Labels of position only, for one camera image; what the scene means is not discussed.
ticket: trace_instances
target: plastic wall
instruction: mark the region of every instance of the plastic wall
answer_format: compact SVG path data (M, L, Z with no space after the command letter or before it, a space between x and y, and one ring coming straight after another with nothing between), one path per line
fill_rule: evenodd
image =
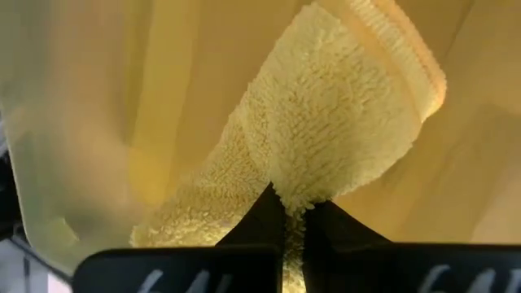
M307 2L1 1L0 103L31 244L69 273L128 246ZM337 202L395 240L521 242L520 2L398 3L448 75L446 104Z

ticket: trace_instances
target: yellow towel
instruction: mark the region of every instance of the yellow towel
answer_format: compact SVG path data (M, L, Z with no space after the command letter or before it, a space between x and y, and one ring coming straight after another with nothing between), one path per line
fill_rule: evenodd
M381 176L444 92L444 74L394 2L314 2L276 42L204 165L132 243L213 245L272 181L290 217L284 291L304 291L305 209Z

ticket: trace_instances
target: black object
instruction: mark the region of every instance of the black object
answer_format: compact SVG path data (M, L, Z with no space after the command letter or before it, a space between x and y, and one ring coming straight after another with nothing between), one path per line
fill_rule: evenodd
M105 251L75 293L280 292L284 209L269 185L215 247ZM521 247L392 243L331 201L305 215L308 293L518 293Z
M14 226L21 218L11 161L6 153L0 157L0 240L13 235Z

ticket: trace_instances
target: clear plastic container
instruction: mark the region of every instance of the clear plastic container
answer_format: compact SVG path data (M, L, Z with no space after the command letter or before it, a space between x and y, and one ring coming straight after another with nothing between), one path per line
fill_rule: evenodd
M0 103L31 244L68 273L127 247L308 2L0 2ZM447 73L446 103L403 160L337 203L393 240L521 242L521 2L397 2Z

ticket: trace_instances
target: microfiber towel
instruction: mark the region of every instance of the microfiber towel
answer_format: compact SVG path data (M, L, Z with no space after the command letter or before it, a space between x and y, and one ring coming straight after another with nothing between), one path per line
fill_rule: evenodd
M303 7L277 40L221 140L135 247L214 245L272 182L286 208L283 290L305 291L305 210L381 176L442 104L445 78L389 0Z

